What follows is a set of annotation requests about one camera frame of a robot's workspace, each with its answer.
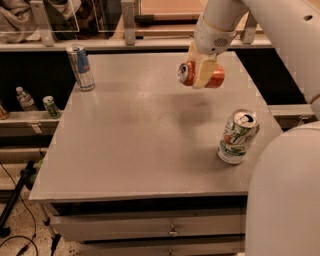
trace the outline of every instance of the can lid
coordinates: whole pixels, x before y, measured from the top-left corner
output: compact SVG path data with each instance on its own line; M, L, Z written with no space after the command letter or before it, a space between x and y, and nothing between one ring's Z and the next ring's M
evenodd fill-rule
M245 128L253 128L259 124L258 117L249 110L238 110L233 115L233 121Z
M84 49L83 45L80 45L80 44L72 44L66 47L66 51L68 53L76 53L83 49Z
M53 97L52 96L46 96L43 98L42 100L44 103L50 103L53 101Z

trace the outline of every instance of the aluminum can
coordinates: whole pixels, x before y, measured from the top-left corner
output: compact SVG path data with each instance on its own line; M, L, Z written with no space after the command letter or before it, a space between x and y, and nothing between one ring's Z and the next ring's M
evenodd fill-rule
M195 83L196 78L196 62L188 61L182 63L178 69L179 82L186 85L192 86ZM219 88L224 81L224 70L223 67L218 65L217 69L214 70L212 76L205 88Z
M95 84L84 47L71 45L66 48L66 51L80 90L92 90Z
M57 105L54 103L52 96L46 96L43 98L43 105L48 111L48 114L51 118L57 119L61 116L60 110Z
M0 119L4 120L7 119L9 117L10 113L5 110L5 108L2 106L2 102L0 100Z
M220 158L230 164L241 163L259 129L259 119L254 112L246 109L234 111L219 143Z

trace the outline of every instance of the plastic bottle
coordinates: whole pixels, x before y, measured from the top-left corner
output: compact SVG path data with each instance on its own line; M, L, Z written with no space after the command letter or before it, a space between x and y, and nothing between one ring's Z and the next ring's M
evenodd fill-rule
M17 99L20 102L21 107L24 111L37 111L38 108L34 103L33 98L31 97L30 93L26 90L23 90L22 87L17 87Z

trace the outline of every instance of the gray table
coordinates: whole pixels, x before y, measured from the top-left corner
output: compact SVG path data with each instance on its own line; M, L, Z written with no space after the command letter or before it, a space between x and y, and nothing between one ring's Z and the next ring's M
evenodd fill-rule
M39 202L245 195L258 156L281 134L233 52L219 89L177 81L183 53L91 55L96 87L74 88L30 195ZM227 117L255 111L261 130L239 165L217 156Z

